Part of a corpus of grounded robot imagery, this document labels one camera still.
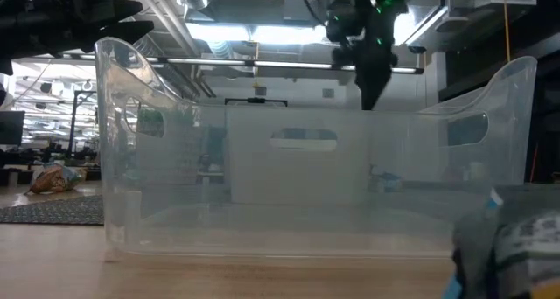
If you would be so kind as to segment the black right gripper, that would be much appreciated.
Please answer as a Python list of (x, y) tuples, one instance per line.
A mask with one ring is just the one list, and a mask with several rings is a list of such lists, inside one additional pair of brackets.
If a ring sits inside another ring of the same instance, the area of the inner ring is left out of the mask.
[(392, 51), (398, 0), (332, 0), (326, 15), (326, 37), (338, 46), (332, 64), (356, 66), (361, 109), (370, 111), (398, 63)]

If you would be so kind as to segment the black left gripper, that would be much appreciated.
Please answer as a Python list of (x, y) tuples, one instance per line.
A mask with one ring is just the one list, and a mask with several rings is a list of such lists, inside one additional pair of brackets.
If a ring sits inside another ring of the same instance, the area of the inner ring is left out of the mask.
[[(84, 5), (85, 0), (1, 0), (1, 72), (12, 74), (11, 61), (15, 58), (47, 51), (40, 44), (40, 36), (66, 29), (78, 20)], [(88, 31), (80, 49), (92, 52), (101, 38), (119, 38), (134, 44), (154, 29), (153, 22), (116, 22), (142, 9), (140, 2), (132, 0), (87, 0), (87, 21), (109, 25)]]

